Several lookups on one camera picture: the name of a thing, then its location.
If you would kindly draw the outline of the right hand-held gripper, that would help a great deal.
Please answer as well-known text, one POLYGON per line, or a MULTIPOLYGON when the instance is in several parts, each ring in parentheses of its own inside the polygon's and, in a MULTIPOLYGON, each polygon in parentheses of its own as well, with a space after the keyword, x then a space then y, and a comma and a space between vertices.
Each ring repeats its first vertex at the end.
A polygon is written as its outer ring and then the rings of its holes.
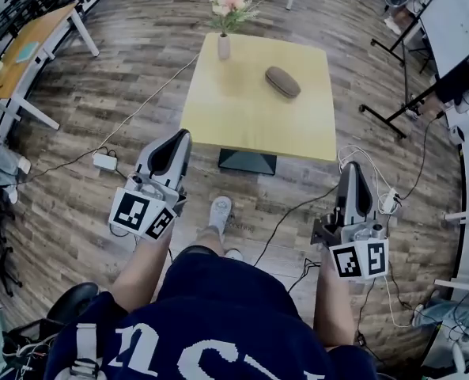
POLYGON ((323 245, 333 267, 344 280, 368 280, 388 273, 388 237, 377 219, 368 217, 373 197, 358 162, 344 166, 338 186, 339 213, 314 221, 311 243, 323 245), (339 224, 342 219, 364 217, 360 222, 339 224))

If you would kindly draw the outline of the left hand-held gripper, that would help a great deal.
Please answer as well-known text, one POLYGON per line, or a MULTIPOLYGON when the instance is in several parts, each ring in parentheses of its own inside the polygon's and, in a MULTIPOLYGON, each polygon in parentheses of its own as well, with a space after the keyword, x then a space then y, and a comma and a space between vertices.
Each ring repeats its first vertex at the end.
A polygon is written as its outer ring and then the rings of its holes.
POLYGON ((161 239, 187 202, 182 179, 190 153, 189 131, 177 131, 148 144, 124 187, 116 190, 109 224, 149 241, 161 239))

